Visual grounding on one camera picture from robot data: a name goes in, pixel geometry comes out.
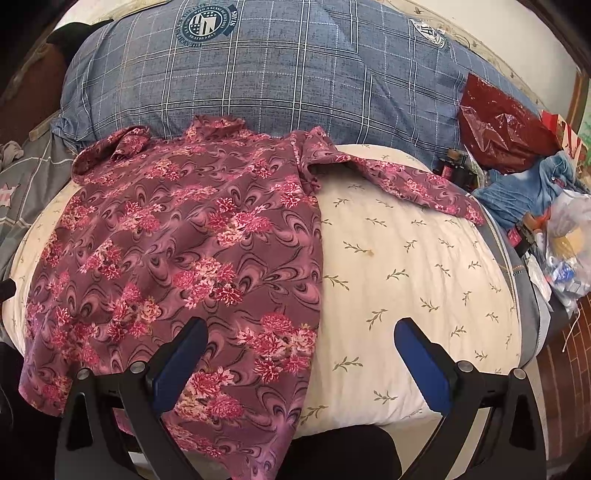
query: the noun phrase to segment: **screw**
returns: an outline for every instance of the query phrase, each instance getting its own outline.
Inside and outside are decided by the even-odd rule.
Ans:
[[[78,374],[76,376],[78,380],[84,380],[85,378],[88,378],[91,373],[92,371],[89,368],[83,368],[82,370],[78,371]]]
[[[140,374],[146,370],[146,364],[145,362],[134,362],[131,364],[131,367],[129,367],[129,370],[131,370],[131,373],[133,374]]]
[[[513,375],[519,380],[525,380],[527,378],[527,374],[521,368],[513,370]]]
[[[468,362],[467,360],[460,360],[457,363],[457,367],[465,373],[470,373],[472,370],[474,370],[474,365],[472,365],[470,362]]]

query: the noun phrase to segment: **red plastic bag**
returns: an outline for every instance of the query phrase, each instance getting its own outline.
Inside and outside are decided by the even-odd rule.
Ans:
[[[474,74],[468,75],[457,117],[462,142],[483,168],[517,173],[560,150],[537,115]]]

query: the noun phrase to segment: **white mattress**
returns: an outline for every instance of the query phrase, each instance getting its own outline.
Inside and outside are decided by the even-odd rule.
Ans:
[[[426,168],[386,147],[339,149]],[[456,360],[470,360],[483,372],[515,368],[521,350],[517,309],[477,229],[401,202],[344,166],[329,169],[320,176],[317,196],[324,219],[322,320],[297,434],[433,415],[394,348],[394,325],[403,317],[412,317]],[[68,184],[44,209],[11,268],[17,295],[2,305],[2,318],[23,355],[31,279],[78,189]]]

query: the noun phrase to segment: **circular emblem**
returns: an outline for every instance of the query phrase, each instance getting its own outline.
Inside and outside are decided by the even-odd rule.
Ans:
[[[177,38],[191,46],[211,40],[219,34],[229,35],[238,20],[238,12],[233,5],[229,8],[208,5],[189,12],[178,25]]]
[[[437,48],[443,48],[446,46],[445,37],[433,27],[419,20],[411,19],[411,22],[423,38],[433,43]]]

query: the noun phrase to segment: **floral shirt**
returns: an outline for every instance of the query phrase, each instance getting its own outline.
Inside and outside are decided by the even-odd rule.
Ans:
[[[163,419],[235,479],[273,479],[300,417],[320,320],[315,164],[350,162],[386,192],[482,223],[446,180],[338,152],[326,134],[271,138],[228,118],[182,137],[126,128],[82,151],[34,274],[20,392],[59,415],[81,367],[147,361],[193,316],[209,344]],[[120,427],[129,431],[126,418]]]

